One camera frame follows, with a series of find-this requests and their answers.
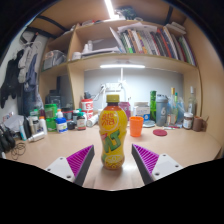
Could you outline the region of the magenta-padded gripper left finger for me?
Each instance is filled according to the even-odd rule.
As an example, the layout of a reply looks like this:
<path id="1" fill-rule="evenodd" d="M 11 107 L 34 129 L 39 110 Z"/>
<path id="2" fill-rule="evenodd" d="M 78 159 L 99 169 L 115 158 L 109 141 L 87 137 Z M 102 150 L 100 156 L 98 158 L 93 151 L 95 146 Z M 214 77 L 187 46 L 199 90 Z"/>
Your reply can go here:
<path id="1" fill-rule="evenodd" d="M 94 146 L 90 145 L 67 158 L 57 158 L 46 171 L 82 186 L 94 155 Z"/>

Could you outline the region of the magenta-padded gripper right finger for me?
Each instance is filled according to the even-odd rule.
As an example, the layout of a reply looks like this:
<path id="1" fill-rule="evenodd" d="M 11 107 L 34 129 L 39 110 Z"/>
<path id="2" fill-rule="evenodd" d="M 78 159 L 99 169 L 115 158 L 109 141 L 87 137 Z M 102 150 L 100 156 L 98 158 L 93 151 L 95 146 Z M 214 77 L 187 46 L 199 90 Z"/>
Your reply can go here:
<path id="1" fill-rule="evenodd" d="M 145 185 L 182 169 L 168 154 L 158 155 L 136 144 L 132 145 L 132 155 Z"/>

